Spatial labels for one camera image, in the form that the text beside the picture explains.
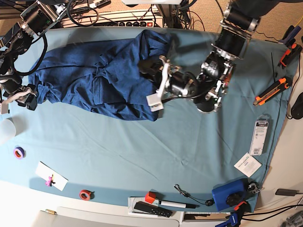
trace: orange utility knife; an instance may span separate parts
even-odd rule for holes
[[[254,105],[263,105],[271,98],[281,93],[282,91],[288,89],[293,84],[293,80],[289,77],[283,77],[273,83],[269,88],[267,88],[261,95],[256,97],[253,102]]]

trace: pen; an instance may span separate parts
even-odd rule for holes
[[[168,206],[168,207],[180,207],[180,208],[190,208],[195,209],[197,205],[195,204],[188,204],[188,203],[179,203],[179,202],[171,202],[171,201],[159,201],[159,204],[162,206]]]

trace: tape roll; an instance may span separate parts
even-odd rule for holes
[[[79,196],[82,200],[90,200],[90,194],[91,192],[90,191],[87,191],[87,190],[81,190]]]
[[[25,156],[25,152],[21,147],[17,147],[14,149],[14,155],[18,159],[23,159]]]

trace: crumpled fabric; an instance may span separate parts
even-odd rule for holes
[[[137,64],[166,55],[169,47],[169,34],[151,30],[135,39],[70,44],[47,52],[28,80],[39,104],[47,99],[122,120],[155,121],[158,112],[150,111],[146,96],[156,87]]]

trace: white cup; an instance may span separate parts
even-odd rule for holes
[[[9,119],[0,122],[0,145],[15,137],[16,127]]]

